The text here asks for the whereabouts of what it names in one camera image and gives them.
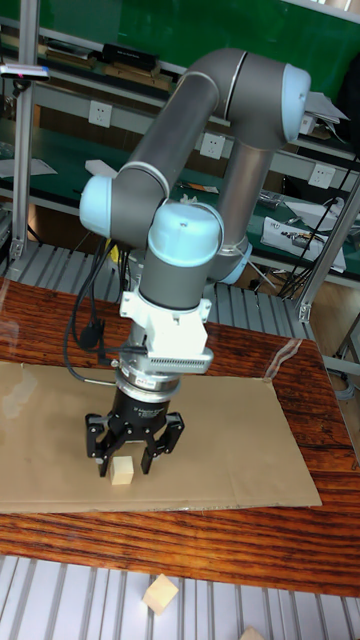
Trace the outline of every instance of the white paper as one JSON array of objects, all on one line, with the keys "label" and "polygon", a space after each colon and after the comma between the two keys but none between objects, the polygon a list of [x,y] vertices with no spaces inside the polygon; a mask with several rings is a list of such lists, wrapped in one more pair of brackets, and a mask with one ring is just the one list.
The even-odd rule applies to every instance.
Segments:
[{"label": "white paper", "polygon": [[305,111],[313,113],[320,118],[332,120],[333,122],[339,122],[339,118],[349,120],[349,118],[337,107],[334,107],[330,98],[324,96],[323,93],[316,91],[309,91]]},{"label": "white paper", "polygon": [[[305,202],[284,202],[284,204],[311,229],[315,229],[326,211],[326,207],[322,204],[307,204]],[[337,216],[328,211],[318,231],[331,231],[336,220]]]},{"label": "white paper", "polygon": [[[262,244],[269,245],[270,247],[276,247],[277,249],[282,249],[283,251],[288,251],[295,256],[301,256],[303,249],[301,247],[294,246],[292,244],[291,238],[282,235],[283,231],[289,233],[301,233],[301,229],[295,229],[290,225],[282,224],[277,220],[273,220],[273,218],[265,218],[263,235],[261,238]],[[320,234],[317,235],[324,240],[324,243],[327,241],[326,236],[321,236]],[[320,242],[320,240],[313,239],[310,243],[310,247],[305,252],[304,258],[313,262],[322,252],[325,246],[324,243]],[[339,271],[340,273],[345,271],[346,263],[342,249],[340,249],[339,253],[337,254],[332,268],[335,269],[335,271]]]},{"label": "white paper", "polygon": [[[41,176],[46,174],[57,173],[43,160],[33,158],[31,160],[31,175]],[[0,160],[0,178],[13,178],[15,175],[15,160]]]},{"label": "white paper", "polygon": [[107,178],[116,178],[118,172],[109,167],[103,160],[86,160],[85,169],[93,176],[105,176]]}]

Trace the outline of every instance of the wooden block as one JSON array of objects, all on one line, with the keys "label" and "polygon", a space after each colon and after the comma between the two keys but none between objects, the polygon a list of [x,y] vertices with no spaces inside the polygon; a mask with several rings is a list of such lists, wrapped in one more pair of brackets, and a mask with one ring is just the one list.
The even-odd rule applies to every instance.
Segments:
[{"label": "wooden block", "polygon": [[109,478],[111,484],[130,484],[134,475],[131,456],[116,456],[111,460]]},{"label": "wooden block", "polygon": [[264,638],[254,629],[254,627],[247,627],[242,634],[240,640],[264,640]]},{"label": "wooden block", "polygon": [[179,589],[162,573],[145,591],[143,602],[152,609],[157,616],[161,616],[164,609],[175,598]]}]

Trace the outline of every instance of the wooden table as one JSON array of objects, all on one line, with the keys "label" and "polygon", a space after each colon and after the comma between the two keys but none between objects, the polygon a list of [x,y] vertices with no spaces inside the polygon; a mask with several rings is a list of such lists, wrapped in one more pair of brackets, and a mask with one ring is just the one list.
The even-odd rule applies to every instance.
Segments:
[{"label": "wooden table", "polygon": [[[67,294],[10,283],[2,309],[0,295],[0,358],[62,365],[62,338],[73,302]],[[129,322],[119,318],[117,305],[98,307],[100,317],[106,317],[106,343],[120,345]],[[87,318],[84,304],[79,326]],[[4,331],[9,321],[19,325],[12,352]],[[216,324],[209,324],[208,332],[215,353],[210,375],[261,377],[287,340]],[[96,364],[74,344],[69,354],[76,366]],[[274,385],[322,507],[0,515],[0,553],[359,596],[360,473],[315,343],[302,343],[281,366]]]}]

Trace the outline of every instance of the metal frame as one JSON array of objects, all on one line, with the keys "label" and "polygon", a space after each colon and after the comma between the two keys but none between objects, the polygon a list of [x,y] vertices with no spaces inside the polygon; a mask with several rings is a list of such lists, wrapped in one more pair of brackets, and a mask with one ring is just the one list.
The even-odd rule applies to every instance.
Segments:
[{"label": "metal frame", "polygon": [[[91,97],[78,95],[74,91],[71,91],[69,89],[57,88],[51,85],[37,84],[35,86],[35,102],[41,107],[55,109],[63,113],[69,113],[71,115],[88,119]],[[128,131],[144,135],[150,128],[155,117],[156,116],[152,114],[142,113],[140,110],[136,111],[116,104],[112,104],[111,125],[119,127],[120,129],[126,129]],[[229,126],[229,123],[225,123],[225,121],[222,121],[219,118],[213,116],[209,121],[219,122],[222,125],[226,124]],[[194,146],[195,150],[200,150],[203,137],[204,134],[202,133]],[[230,136],[226,136],[224,148],[222,151],[223,158],[230,157],[233,144],[233,138]],[[301,180],[308,181],[314,170],[315,164],[316,161],[312,160],[311,158],[306,158],[305,156],[297,155],[289,151],[280,149],[274,154],[274,157],[271,161],[270,170],[275,171],[276,173],[283,173],[294,178],[300,178]],[[337,188],[340,186],[347,170],[344,167],[339,167],[335,164],[329,164],[329,166],[335,168],[335,175],[332,179],[331,186]],[[350,172],[350,175],[343,186],[344,191],[351,191],[356,182],[357,176],[357,171]]]},{"label": "metal frame", "polygon": [[[19,63],[37,62],[40,0],[21,0]],[[34,115],[33,83],[17,99],[15,136],[15,174],[13,240],[10,256],[18,258],[26,249],[29,211],[32,127]]]},{"label": "metal frame", "polygon": [[299,313],[299,319],[302,322],[309,322],[311,306],[314,302],[315,296],[324,282],[326,275],[330,271],[335,257],[344,244],[359,211],[360,175],[358,176],[346,204],[334,225],[329,239],[315,264],[309,280],[296,302],[296,309]]}]

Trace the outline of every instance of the black cable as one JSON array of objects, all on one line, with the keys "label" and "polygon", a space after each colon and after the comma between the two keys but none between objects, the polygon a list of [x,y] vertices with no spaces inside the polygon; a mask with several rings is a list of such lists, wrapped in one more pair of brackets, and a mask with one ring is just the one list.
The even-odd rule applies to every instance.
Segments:
[{"label": "black cable", "polygon": [[[83,300],[85,299],[85,297],[86,297],[89,289],[91,288],[92,284],[94,283],[96,277],[98,276],[98,274],[99,274],[99,272],[100,272],[100,270],[101,270],[101,268],[102,268],[102,266],[103,266],[103,264],[104,264],[104,262],[105,262],[105,260],[106,260],[106,258],[108,256],[108,254],[110,253],[110,251],[115,246],[115,242],[111,241],[109,243],[108,247],[105,249],[105,251],[102,254],[102,256],[100,257],[100,259],[98,259],[98,255],[100,253],[100,249],[101,249],[102,244],[103,243],[100,242],[99,245],[98,245],[99,251],[97,251],[97,255],[94,256],[94,258],[93,258],[93,265],[95,265],[95,266],[94,266],[94,268],[91,268],[89,275],[85,279],[85,282],[83,283],[83,285],[82,285],[82,287],[81,287],[81,289],[80,289],[80,291],[78,293],[78,296],[76,298],[76,301],[75,301],[75,304],[74,304],[74,307],[73,307],[73,310],[72,310],[72,313],[71,313],[71,316],[70,316],[70,319],[69,319],[69,322],[70,322],[69,326],[70,326],[70,329],[72,330],[72,335],[73,335],[73,338],[75,340],[75,343],[77,344],[78,347],[80,347],[80,349],[82,349],[83,351],[86,351],[86,353],[99,353],[99,352],[104,352],[104,351],[105,352],[116,352],[116,351],[118,352],[119,351],[119,347],[104,347],[104,348],[91,348],[91,349],[83,347],[81,342],[80,342],[80,340],[79,340],[79,338],[78,338],[78,336],[77,336],[77,333],[76,333],[76,315],[77,315],[77,312],[79,310],[79,307],[82,304]],[[145,353],[146,349],[144,349],[144,347],[131,347],[131,348],[128,349],[128,351],[136,352],[136,353]]]},{"label": "black cable", "polygon": [[[356,161],[357,161],[357,155],[355,155],[355,156],[354,156],[353,160],[351,161],[351,164],[350,164],[349,168],[347,169],[347,171],[346,171],[346,173],[345,173],[345,176],[343,177],[343,179],[342,179],[342,181],[341,181],[341,184],[340,184],[339,188],[338,188],[338,189],[337,189],[337,191],[335,192],[335,195],[334,195],[332,198],[330,198],[329,203],[328,203],[328,205],[327,205],[327,207],[326,207],[326,209],[325,209],[324,214],[322,215],[322,217],[321,217],[321,218],[320,218],[320,220],[318,221],[318,223],[317,223],[316,227],[312,230],[312,232],[311,232],[311,234],[310,234],[310,238],[308,239],[308,241],[307,241],[307,243],[306,243],[306,245],[305,245],[305,247],[304,247],[304,249],[303,249],[303,251],[302,251],[301,255],[298,257],[298,260],[297,260],[297,262],[295,263],[295,265],[294,265],[294,267],[293,267],[293,269],[292,269],[291,273],[289,274],[289,276],[288,276],[288,278],[287,278],[286,282],[284,283],[284,285],[283,285],[283,286],[282,286],[282,288],[280,289],[280,291],[279,291],[279,293],[278,293],[278,296],[281,296],[281,297],[282,297],[282,296],[284,295],[284,291],[286,290],[286,288],[289,286],[289,284],[291,283],[291,281],[292,281],[293,279],[294,279],[294,280],[295,280],[295,282],[296,282],[296,278],[294,278],[294,274],[295,274],[295,272],[296,272],[296,269],[300,266],[300,263],[301,263],[302,259],[304,258],[304,255],[305,255],[305,253],[307,252],[307,250],[308,250],[308,248],[309,248],[309,246],[310,246],[310,243],[311,243],[311,242],[312,242],[312,240],[314,239],[314,237],[315,237],[315,235],[316,235],[317,231],[319,230],[319,228],[320,228],[321,224],[322,224],[322,223],[323,223],[323,221],[325,220],[325,218],[326,218],[327,214],[329,213],[329,211],[330,211],[330,209],[331,209],[332,205],[334,204],[334,202],[335,202],[336,198],[339,196],[339,194],[340,194],[340,192],[341,192],[341,190],[342,190],[342,188],[343,188],[343,186],[344,186],[344,184],[345,184],[346,180],[348,179],[348,177],[349,177],[349,175],[350,175],[350,172],[351,172],[351,171],[352,171],[352,169],[356,166]],[[313,262],[312,267],[310,268],[310,271],[311,271],[311,270],[312,270],[312,268],[314,267],[315,262],[316,262],[316,260]],[[300,274],[298,274],[298,276],[297,276],[297,277],[301,277],[301,276],[302,276],[302,274],[304,274],[304,273],[305,273],[305,271],[306,271],[307,269],[308,269],[308,267],[306,267],[306,268],[305,268],[305,269],[304,269]]]},{"label": "black cable", "polygon": [[87,278],[85,279],[85,282],[83,283],[77,299],[75,301],[71,316],[69,318],[69,321],[67,323],[66,329],[65,329],[65,333],[64,333],[64,340],[63,340],[63,358],[64,358],[64,363],[66,365],[66,368],[68,369],[68,371],[71,373],[72,376],[74,376],[74,378],[76,378],[77,380],[80,380],[81,382],[92,382],[95,384],[103,384],[106,386],[114,386],[114,383],[112,382],[104,382],[101,380],[95,380],[93,378],[85,378],[84,376],[80,375],[79,373],[77,373],[73,367],[70,364],[69,361],[69,357],[68,357],[68,342],[69,342],[69,335],[70,332],[72,332],[73,338],[75,340],[75,343],[77,344],[78,347],[80,347],[83,351],[86,351],[87,353],[99,353],[100,351],[102,353],[106,353],[106,352],[117,352],[117,353],[136,353],[136,354],[146,354],[147,350],[146,347],[143,346],[122,346],[122,347],[105,347],[103,346],[101,349],[87,349],[84,348],[78,337],[76,334],[76,314],[77,311],[81,305],[81,303],[83,302],[86,294],[88,293],[89,289],[91,288],[91,286],[93,285],[97,275],[100,272],[100,269],[102,268],[108,254],[110,253],[110,251],[113,249],[113,247],[115,246],[115,242],[111,241],[109,243],[109,245],[106,247],[105,251],[103,252],[102,256],[100,256],[100,250],[101,247],[103,246],[103,241],[100,241],[97,247],[97,251],[95,252],[94,258],[93,258],[93,262],[92,262],[92,268],[90,270],[89,275],[87,276]]},{"label": "black cable", "polygon": [[[90,273],[92,273],[94,271],[95,267],[97,266],[98,261],[100,260],[100,257],[101,257],[101,252],[104,250],[105,243],[106,243],[106,239],[105,238],[101,238],[99,240],[98,245],[97,245],[96,250],[95,250],[95,254],[94,254],[92,263],[91,263]],[[90,304],[91,304],[91,319],[95,324],[97,322],[96,304],[95,304],[95,282],[93,282],[91,287],[90,287],[89,298],[90,298]]]},{"label": "black cable", "polygon": [[[101,241],[99,243],[99,246],[98,246],[99,252],[100,252],[100,249],[101,249],[102,246],[103,246],[103,241]],[[76,344],[81,349],[86,351],[87,353],[99,353],[99,351],[102,351],[102,349],[99,349],[99,348],[97,348],[97,349],[94,349],[94,348],[88,349],[88,348],[85,348],[85,347],[83,347],[81,345],[80,340],[78,339],[77,333],[76,333],[76,314],[77,314],[77,311],[78,311],[81,303],[83,302],[84,298],[86,297],[88,291],[89,290],[91,291],[92,285],[95,282],[95,279],[97,278],[97,276],[98,276],[98,274],[100,272],[100,269],[102,268],[107,256],[109,255],[110,251],[114,248],[114,246],[115,246],[115,242],[113,240],[111,240],[111,242],[108,244],[108,246],[106,247],[105,251],[103,252],[102,256],[99,259],[98,259],[99,253],[94,256],[93,265],[95,265],[95,266],[91,268],[91,271],[90,271],[88,277],[86,278],[83,286],[81,287],[81,289],[80,289],[80,291],[78,293],[78,297],[77,297],[77,299],[75,301],[75,304],[74,304],[74,309],[73,309],[73,312],[72,312],[72,319],[73,320],[72,320],[72,323],[71,323],[73,338],[74,338]]]},{"label": "black cable", "polygon": [[44,241],[41,240],[41,238],[38,236],[36,231],[34,231],[34,229],[30,227],[29,224],[28,224],[28,232],[31,233],[32,236],[34,236],[35,240],[37,240],[39,244],[45,244]]}]

